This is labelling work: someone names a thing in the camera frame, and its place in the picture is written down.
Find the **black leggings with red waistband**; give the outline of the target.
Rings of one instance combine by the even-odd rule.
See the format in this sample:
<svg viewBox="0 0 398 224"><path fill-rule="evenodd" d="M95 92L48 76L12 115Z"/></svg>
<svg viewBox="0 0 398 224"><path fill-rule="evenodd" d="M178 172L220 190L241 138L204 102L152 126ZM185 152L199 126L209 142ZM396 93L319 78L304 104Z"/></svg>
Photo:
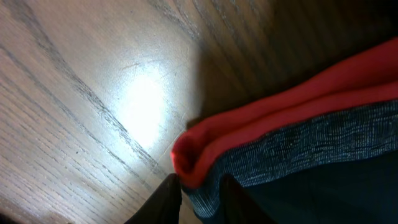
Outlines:
<svg viewBox="0 0 398 224"><path fill-rule="evenodd" d="M202 121L171 157L203 223L225 223L225 175L276 223L396 223L397 39Z"/></svg>

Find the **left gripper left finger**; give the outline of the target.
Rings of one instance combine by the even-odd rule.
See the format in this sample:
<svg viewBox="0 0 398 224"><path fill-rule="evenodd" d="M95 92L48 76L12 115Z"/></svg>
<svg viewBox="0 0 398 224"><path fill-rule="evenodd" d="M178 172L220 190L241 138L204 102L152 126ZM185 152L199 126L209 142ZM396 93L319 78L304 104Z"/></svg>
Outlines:
<svg viewBox="0 0 398 224"><path fill-rule="evenodd" d="M177 174L169 174L125 224L178 224L182 192Z"/></svg>

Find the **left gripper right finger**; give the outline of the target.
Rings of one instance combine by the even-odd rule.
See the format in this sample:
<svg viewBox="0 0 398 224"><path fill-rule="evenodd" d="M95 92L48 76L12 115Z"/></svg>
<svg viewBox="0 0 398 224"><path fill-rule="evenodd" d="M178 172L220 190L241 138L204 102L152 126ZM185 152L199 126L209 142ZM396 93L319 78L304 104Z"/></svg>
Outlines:
<svg viewBox="0 0 398 224"><path fill-rule="evenodd" d="M220 207L227 224L276 224L231 175L221 180Z"/></svg>

